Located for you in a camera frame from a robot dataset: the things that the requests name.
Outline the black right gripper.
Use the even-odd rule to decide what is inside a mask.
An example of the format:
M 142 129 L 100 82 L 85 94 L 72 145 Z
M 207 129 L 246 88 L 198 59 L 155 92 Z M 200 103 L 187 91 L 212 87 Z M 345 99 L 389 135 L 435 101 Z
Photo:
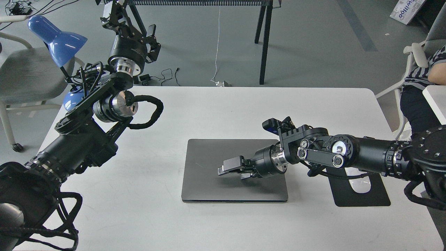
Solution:
M 252 159 L 236 156 L 223 161 L 218 168 L 218 175 L 229 173 L 240 174 L 240 179 L 269 178 L 283 175 L 287 171 L 288 162 L 285 153 L 278 145 L 271 145 L 255 152 Z

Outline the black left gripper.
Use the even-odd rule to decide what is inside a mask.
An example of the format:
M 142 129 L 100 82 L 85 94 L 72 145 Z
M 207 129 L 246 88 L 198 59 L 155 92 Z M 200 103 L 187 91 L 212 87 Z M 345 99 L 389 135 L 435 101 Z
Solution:
M 102 27 L 113 30 L 116 38 L 110 50 L 108 65 L 118 73 L 138 76 L 144 71 L 145 64 L 157 61 L 161 44 L 155 37 L 156 25 L 148 27 L 149 35 L 140 37 L 133 26 L 126 8 L 129 0 L 112 0 L 105 4 L 101 17 Z

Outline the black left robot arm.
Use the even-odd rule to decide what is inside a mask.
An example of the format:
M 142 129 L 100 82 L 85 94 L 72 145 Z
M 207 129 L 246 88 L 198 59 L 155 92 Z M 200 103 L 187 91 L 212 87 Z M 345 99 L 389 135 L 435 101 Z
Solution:
M 73 240 L 73 221 L 82 205 L 75 192 L 62 192 L 72 174 L 100 167 L 116 155 L 116 140 L 125 129 L 151 127 L 161 116 L 163 103 L 152 96 L 129 91 L 146 64 L 157 60 L 161 49 L 156 26 L 145 29 L 132 0 L 105 4 L 102 26 L 116 33 L 110 56 L 81 67 L 75 83 L 82 97 L 56 124 L 59 136 L 25 164 L 1 165 L 1 250 L 11 251 L 39 234 Z

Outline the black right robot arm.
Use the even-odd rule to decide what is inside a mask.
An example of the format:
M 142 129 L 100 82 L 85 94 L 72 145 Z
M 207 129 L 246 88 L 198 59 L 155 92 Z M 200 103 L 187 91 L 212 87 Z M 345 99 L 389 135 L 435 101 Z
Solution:
M 218 175 L 241 178 L 283 175 L 289 164 L 302 163 L 308 176 L 355 179 L 378 173 L 408 181 L 403 192 L 413 203 L 445 210 L 445 125 L 419 133 L 411 141 L 387 141 L 352 135 L 331 136 L 326 128 L 296 127 L 290 117 L 268 119 L 263 129 L 279 142 L 258 150 L 254 157 L 223 161 Z

